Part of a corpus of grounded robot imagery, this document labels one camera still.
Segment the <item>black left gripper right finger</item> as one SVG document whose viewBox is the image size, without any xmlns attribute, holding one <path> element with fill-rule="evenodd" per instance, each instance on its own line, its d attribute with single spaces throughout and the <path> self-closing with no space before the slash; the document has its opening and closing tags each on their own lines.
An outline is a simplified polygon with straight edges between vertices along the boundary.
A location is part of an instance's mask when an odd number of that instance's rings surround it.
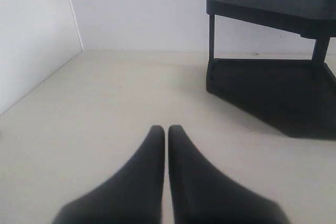
<svg viewBox="0 0 336 224">
<path fill-rule="evenodd" d="M 280 206 L 212 165 L 180 125 L 168 131 L 175 223 L 288 223 Z"/>
</svg>

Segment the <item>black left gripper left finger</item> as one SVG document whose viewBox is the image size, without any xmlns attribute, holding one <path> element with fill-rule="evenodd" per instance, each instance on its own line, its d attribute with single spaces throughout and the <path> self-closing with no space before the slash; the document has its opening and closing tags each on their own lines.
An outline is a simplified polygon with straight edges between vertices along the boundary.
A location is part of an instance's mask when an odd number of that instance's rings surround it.
<svg viewBox="0 0 336 224">
<path fill-rule="evenodd" d="M 54 223 L 161 223 L 163 127 L 150 128 L 134 155 L 103 184 L 66 204 Z"/>
</svg>

